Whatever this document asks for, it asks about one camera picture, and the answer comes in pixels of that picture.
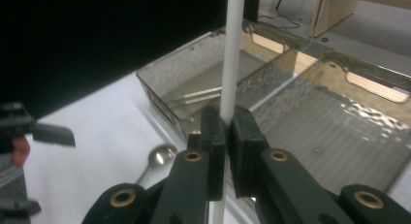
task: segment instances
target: white rod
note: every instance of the white rod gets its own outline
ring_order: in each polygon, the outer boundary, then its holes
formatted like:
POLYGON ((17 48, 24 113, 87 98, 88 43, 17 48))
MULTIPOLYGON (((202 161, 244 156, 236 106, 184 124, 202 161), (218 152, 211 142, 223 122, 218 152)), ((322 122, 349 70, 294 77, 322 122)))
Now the white rod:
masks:
MULTIPOLYGON (((242 13, 244 0, 229 0, 227 8, 226 44, 224 51, 223 82, 221 91, 220 116, 224 121, 226 130, 231 128, 234 115, 237 91, 237 71, 239 46, 241 41, 242 13)), ((223 199, 214 204, 213 224, 222 224, 226 205, 227 173, 229 157, 226 152, 224 167, 223 199)))

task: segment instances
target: transparent storage container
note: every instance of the transparent storage container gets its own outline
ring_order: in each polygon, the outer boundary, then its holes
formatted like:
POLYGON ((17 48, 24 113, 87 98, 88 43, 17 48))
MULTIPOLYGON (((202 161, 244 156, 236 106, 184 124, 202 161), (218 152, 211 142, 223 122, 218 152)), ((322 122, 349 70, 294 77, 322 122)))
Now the transparent storage container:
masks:
MULTIPOLYGON (((208 33, 137 71, 150 103, 183 139, 190 133, 200 133, 201 110, 219 103, 225 37, 224 28, 208 33)), ((238 82, 298 46, 295 37, 245 20, 238 82)), ((276 85, 291 76, 284 74, 276 85)))
POLYGON ((410 161, 411 78, 329 51, 278 92, 260 84, 251 111, 269 145, 295 154, 331 192, 357 183, 387 192, 410 161))

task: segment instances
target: cable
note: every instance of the cable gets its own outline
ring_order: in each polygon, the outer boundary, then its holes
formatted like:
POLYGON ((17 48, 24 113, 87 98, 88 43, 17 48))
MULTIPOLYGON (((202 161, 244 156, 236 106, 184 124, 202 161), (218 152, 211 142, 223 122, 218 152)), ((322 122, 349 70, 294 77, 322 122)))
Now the cable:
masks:
POLYGON ((270 26, 272 26, 272 27, 274 27, 274 28, 299 28, 299 27, 300 27, 299 24, 297 24, 296 22, 290 20, 289 18, 287 18, 287 17, 284 16, 284 15, 281 15, 281 16, 259 16, 259 18, 260 18, 260 17, 265 17, 265 18, 270 18, 270 19, 275 19, 275 18, 278 18, 278 17, 285 17, 289 22, 295 24, 294 26, 275 26, 275 25, 273 25, 273 24, 271 24, 271 23, 259 21, 259 23, 268 24, 268 25, 270 25, 270 26))
POLYGON ((304 52, 304 51, 306 51, 309 47, 311 47, 313 40, 314 40, 314 34, 311 35, 311 40, 309 41, 308 46, 306 46, 305 48, 303 48, 303 49, 301 50, 301 52, 304 52))

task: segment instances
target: metal spoon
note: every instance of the metal spoon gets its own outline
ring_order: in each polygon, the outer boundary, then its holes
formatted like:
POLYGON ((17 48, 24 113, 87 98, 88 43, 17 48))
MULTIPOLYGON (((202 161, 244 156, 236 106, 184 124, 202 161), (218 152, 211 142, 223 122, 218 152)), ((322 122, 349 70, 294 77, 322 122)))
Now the metal spoon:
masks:
POLYGON ((146 176, 149 170, 155 170, 166 166, 175 158, 177 148, 170 144, 163 144, 155 147, 148 155, 148 165, 142 175, 137 179, 136 184, 140 184, 142 179, 146 176))

